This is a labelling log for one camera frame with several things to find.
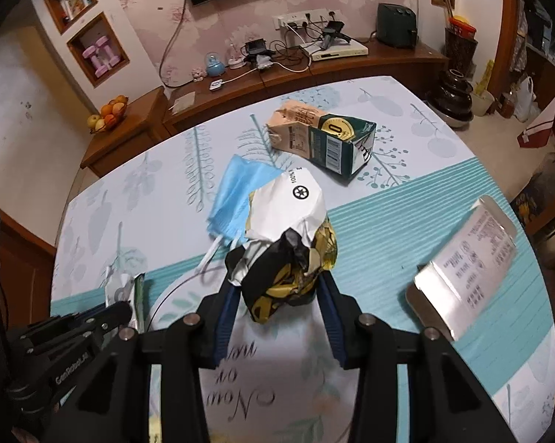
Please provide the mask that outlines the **clear plastic blister packaging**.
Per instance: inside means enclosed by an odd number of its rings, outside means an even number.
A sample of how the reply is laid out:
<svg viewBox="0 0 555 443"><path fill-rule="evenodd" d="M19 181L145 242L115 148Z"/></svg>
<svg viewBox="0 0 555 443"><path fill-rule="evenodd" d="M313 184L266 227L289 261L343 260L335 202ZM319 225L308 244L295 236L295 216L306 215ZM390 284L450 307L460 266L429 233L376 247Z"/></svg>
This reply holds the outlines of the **clear plastic blister packaging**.
<svg viewBox="0 0 555 443"><path fill-rule="evenodd" d="M127 272L116 269L113 265L107 267L106 279L104 279L106 306L116 302L127 302L132 312L128 325L138 333L145 331L144 281L144 273L131 276Z"/></svg>

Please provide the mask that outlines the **black white wrapper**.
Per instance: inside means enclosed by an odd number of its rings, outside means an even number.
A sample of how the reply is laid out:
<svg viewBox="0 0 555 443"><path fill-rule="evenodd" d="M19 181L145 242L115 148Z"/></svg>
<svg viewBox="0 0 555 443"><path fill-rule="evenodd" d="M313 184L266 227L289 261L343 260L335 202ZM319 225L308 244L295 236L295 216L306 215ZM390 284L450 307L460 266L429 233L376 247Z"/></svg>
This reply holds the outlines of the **black white wrapper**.
<svg viewBox="0 0 555 443"><path fill-rule="evenodd" d="M249 193L245 243L227 254L227 279L265 324L283 305L310 303L337 256L321 186L307 168L292 168Z"/></svg>

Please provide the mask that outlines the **silver medicine box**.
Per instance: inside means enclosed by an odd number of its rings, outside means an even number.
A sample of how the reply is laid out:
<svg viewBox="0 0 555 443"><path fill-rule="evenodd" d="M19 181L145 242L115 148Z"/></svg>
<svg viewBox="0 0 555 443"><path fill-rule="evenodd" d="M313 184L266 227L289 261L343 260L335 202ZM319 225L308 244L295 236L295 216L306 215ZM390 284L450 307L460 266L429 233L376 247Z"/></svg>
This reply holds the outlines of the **silver medicine box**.
<svg viewBox="0 0 555 443"><path fill-rule="evenodd" d="M406 290L425 327L459 340L487 307L517 254L517 229L489 195L480 197Z"/></svg>

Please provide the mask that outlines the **blue face mask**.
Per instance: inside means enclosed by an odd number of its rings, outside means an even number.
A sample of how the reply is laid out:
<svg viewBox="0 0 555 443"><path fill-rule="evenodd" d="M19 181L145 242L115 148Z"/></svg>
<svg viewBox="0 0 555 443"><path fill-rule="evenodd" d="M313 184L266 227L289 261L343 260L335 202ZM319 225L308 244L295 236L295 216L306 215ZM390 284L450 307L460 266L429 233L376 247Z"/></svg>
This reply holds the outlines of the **blue face mask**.
<svg viewBox="0 0 555 443"><path fill-rule="evenodd" d="M224 171L207 218L210 235L225 246L244 241L249 195L282 173L275 166L234 155Z"/></svg>

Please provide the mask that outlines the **leaf pattern tablecloth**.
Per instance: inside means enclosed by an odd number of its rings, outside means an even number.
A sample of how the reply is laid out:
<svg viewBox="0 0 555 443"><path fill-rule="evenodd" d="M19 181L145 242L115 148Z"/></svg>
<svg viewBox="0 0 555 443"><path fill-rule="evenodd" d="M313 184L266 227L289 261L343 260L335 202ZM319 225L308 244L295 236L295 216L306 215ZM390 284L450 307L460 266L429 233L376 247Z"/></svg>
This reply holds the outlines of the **leaf pattern tablecloth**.
<svg viewBox="0 0 555 443"><path fill-rule="evenodd" d="M339 290L366 312L408 331L421 328L404 292L482 196L508 207L459 137L390 77L349 80L294 95L329 113L376 123L370 161L349 183L313 169L335 228ZM224 279L207 219L234 156L288 170L303 165L272 149L272 98L211 119L134 157L74 198L57 246L51 310L81 311L104 298L109 269L144 274L145 323L168 326L196 310ZM509 273L456 342L521 442L539 440L555 405L555 326L546 284L524 234ZM269 323L238 312L227 358L203 372L215 442L344 442L355 372L331 354L317 305L280 309Z"/></svg>

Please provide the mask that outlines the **fruit bowl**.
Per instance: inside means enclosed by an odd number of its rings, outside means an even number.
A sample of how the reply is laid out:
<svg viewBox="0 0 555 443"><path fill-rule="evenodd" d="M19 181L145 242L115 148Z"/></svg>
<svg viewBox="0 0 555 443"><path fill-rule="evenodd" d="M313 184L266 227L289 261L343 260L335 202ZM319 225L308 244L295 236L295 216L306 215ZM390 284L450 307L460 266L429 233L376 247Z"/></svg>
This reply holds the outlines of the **fruit bowl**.
<svg viewBox="0 0 555 443"><path fill-rule="evenodd" d="M118 95L103 105L99 113L88 116L86 120L89 132L92 134L106 132L112 130L120 124L127 113L128 98L124 95Z"/></svg>

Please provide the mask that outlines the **green beige drink carton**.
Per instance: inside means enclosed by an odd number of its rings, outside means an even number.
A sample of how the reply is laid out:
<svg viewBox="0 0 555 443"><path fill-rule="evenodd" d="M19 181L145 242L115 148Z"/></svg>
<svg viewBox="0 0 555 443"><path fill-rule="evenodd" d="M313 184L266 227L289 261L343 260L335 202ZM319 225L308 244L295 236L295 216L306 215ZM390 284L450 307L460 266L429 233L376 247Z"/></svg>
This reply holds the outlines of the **green beige drink carton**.
<svg viewBox="0 0 555 443"><path fill-rule="evenodd" d="M369 163L376 122L287 100L266 123L272 148L307 159L349 181Z"/></svg>

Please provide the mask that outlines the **dark ceramic jar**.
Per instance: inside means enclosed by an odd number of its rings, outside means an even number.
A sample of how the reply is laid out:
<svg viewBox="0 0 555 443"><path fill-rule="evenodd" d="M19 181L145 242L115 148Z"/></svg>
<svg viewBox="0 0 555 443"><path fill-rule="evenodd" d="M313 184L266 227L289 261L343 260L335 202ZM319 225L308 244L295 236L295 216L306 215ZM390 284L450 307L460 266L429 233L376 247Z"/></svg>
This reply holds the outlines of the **dark ceramic jar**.
<svg viewBox="0 0 555 443"><path fill-rule="evenodd" d="M441 73L428 96L428 104L453 129L467 127L474 118L470 95L473 87L463 73L449 69Z"/></svg>

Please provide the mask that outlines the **pink dumbbells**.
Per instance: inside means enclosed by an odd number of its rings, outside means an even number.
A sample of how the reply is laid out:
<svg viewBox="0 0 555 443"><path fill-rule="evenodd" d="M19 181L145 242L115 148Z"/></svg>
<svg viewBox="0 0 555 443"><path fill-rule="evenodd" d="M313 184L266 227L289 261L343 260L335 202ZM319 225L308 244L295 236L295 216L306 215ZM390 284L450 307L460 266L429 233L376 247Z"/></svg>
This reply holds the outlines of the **pink dumbbells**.
<svg viewBox="0 0 555 443"><path fill-rule="evenodd" d="M96 78L105 75L121 61L120 55L116 54L111 48L109 38L106 35L100 36L95 43L89 45L82 52L82 57L92 64Z"/></svg>

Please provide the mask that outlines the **wooden tv sideboard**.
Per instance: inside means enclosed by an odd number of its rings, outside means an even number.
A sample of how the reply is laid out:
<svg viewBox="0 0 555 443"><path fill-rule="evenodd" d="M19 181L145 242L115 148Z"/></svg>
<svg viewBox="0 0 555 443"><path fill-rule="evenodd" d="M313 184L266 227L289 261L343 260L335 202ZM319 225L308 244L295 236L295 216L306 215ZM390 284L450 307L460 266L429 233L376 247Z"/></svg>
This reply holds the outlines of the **wooden tv sideboard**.
<svg viewBox="0 0 555 443"><path fill-rule="evenodd" d="M92 137L80 166L102 177L131 158L177 133L232 110L321 84L370 76L392 76L420 98L432 90L449 59L424 43L397 49L378 41L366 45L365 56L314 62L306 72L269 68L227 71L235 78L211 92L210 80L189 83L172 91L158 87L130 103L123 122Z"/></svg>

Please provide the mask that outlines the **blue round ornament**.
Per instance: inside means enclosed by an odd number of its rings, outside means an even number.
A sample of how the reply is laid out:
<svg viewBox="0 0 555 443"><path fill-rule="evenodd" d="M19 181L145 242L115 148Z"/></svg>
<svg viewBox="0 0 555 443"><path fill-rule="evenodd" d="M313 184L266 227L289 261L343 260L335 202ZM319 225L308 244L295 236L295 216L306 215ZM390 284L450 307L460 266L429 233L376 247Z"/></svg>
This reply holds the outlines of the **blue round ornament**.
<svg viewBox="0 0 555 443"><path fill-rule="evenodd" d="M204 58L204 63L206 64L206 74L208 76L217 77L224 74L225 65L220 55L217 53L207 53L206 58Z"/></svg>

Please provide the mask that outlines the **white set-top box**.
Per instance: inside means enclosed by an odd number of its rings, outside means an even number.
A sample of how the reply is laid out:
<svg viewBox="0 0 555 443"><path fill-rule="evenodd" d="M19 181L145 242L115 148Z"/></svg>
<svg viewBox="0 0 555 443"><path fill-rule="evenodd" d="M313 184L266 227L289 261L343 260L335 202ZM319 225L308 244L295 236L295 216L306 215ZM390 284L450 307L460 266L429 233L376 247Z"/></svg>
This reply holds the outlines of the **white set-top box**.
<svg viewBox="0 0 555 443"><path fill-rule="evenodd" d="M326 50L322 50L321 45L314 42L304 46L303 51L314 62L369 55L369 48L355 39L349 42L338 39Z"/></svg>

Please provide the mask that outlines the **dark green toaster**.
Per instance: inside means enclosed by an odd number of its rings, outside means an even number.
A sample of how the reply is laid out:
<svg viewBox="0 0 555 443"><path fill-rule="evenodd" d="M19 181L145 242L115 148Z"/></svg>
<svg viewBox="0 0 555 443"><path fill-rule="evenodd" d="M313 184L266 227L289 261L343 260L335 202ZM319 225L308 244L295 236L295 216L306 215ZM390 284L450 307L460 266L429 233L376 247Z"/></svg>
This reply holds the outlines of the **dark green toaster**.
<svg viewBox="0 0 555 443"><path fill-rule="evenodd" d="M376 13L376 40L394 48L415 48L418 42L416 13L403 5L380 3Z"/></svg>

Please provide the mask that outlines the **white power strip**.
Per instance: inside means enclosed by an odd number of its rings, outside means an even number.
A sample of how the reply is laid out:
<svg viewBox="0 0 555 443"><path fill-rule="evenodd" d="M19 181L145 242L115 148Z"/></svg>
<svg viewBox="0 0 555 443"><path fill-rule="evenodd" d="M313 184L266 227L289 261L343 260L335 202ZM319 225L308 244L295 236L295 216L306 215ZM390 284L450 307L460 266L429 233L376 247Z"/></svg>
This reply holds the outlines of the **white power strip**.
<svg viewBox="0 0 555 443"><path fill-rule="evenodd" d="M339 10L315 9L300 10L292 13L285 13L272 16L273 27L276 30L294 25L303 27L304 23L314 23L317 25L327 24L331 20L342 20L342 13Z"/></svg>

